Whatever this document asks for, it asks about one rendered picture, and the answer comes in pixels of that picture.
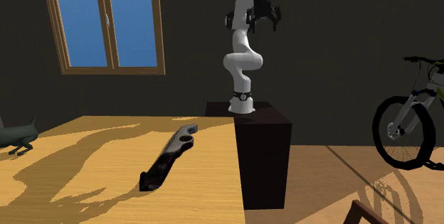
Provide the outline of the dark green animal figure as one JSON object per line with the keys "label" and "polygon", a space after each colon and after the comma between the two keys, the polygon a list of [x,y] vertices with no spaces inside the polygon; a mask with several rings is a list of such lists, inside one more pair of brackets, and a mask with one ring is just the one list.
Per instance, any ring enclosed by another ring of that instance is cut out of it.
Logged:
{"label": "dark green animal figure", "polygon": [[18,156],[25,154],[33,149],[31,142],[38,138],[38,130],[35,127],[37,116],[33,116],[31,122],[26,125],[16,127],[0,127],[0,148],[14,146],[9,151],[9,155],[15,154],[20,148],[25,147],[23,151],[17,153]]}

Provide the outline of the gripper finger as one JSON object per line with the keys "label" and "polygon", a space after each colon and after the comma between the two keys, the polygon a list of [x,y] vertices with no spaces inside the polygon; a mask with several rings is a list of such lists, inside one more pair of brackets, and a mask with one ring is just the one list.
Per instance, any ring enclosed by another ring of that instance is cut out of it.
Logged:
{"label": "gripper finger", "polygon": [[245,23],[248,24],[248,32],[255,33],[256,21],[255,9],[248,9],[245,14]]}
{"label": "gripper finger", "polygon": [[273,23],[273,30],[276,31],[277,30],[277,25],[278,25],[278,23],[281,20],[281,11],[280,11],[280,7],[279,6],[275,6],[272,9],[271,14],[269,15],[269,19]]}

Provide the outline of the dark robot stand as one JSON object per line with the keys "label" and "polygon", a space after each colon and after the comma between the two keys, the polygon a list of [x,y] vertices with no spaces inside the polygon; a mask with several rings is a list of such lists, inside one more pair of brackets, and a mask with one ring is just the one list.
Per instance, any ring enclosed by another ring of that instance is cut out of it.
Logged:
{"label": "dark robot stand", "polygon": [[254,108],[234,114],[227,102],[208,102],[205,115],[234,119],[244,208],[283,209],[292,122],[269,102],[255,102]]}

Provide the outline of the white and black bicycle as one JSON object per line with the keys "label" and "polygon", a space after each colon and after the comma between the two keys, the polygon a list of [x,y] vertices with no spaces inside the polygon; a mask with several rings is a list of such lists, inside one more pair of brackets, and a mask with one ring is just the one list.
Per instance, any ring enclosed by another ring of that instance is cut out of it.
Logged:
{"label": "white and black bicycle", "polygon": [[[372,122],[372,135],[376,150],[387,164],[397,169],[413,170],[425,166],[432,170],[444,171],[444,164],[430,160],[436,144],[436,130],[428,113],[428,108],[435,98],[440,100],[444,108],[444,59],[431,60],[426,57],[408,56],[404,60],[411,63],[429,63],[438,70],[435,73],[428,71],[428,84],[425,88],[421,90],[413,88],[408,97],[389,97],[378,106]],[[392,122],[384,125],[384,135],[394,144],[399,142],[402,136],[411,134],[418,123],[421,123],[422,126],[423,141],[416,148],[418,150],[416,157],[410,157],[408,160],[400,161],[392,157],[381,139],[383,134],[379,128],[383,124],[383,115],[394,104],[399,104],[401,110]]]}

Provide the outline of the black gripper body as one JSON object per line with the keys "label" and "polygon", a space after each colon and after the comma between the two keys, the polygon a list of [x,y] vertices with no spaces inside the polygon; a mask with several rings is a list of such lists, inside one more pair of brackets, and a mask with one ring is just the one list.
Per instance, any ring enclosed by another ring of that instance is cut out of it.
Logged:
{"label": "black gripper body", "polygon": [[253,12],[256,18],[267,17],[272,11],[271,0],[253,0]]}

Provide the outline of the brown wooden frame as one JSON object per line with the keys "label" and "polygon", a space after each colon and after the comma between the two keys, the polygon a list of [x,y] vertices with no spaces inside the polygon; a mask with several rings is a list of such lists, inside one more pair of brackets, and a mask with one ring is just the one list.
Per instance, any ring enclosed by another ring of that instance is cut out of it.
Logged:
{"label": "brown wooden frame", "polygon": [[353,200],[343,224],[359,224],[361,219],[368,221],[370,224],[389,224],[363,203]]}

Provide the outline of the long black and grey tool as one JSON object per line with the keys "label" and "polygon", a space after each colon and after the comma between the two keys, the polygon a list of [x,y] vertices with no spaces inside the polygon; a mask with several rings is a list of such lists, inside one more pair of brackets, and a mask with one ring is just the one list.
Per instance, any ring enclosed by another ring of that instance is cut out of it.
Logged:
{"label": "long black and grey tool", "polygon": [[181,126],[172,135],[150,169],[140,174],[140,191],[155,191],[162,186],[174,162],[194,146],[193,134],[198,130],[197,124],[188,124]]}

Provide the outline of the brown framed window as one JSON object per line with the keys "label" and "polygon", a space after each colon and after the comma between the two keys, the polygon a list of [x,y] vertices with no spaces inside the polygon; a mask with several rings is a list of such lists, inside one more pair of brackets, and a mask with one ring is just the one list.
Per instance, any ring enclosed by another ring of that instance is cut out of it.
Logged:
{"label": "brown framed window", "polygon": [[46,0],[64,75],[165,75],[160,0]]}

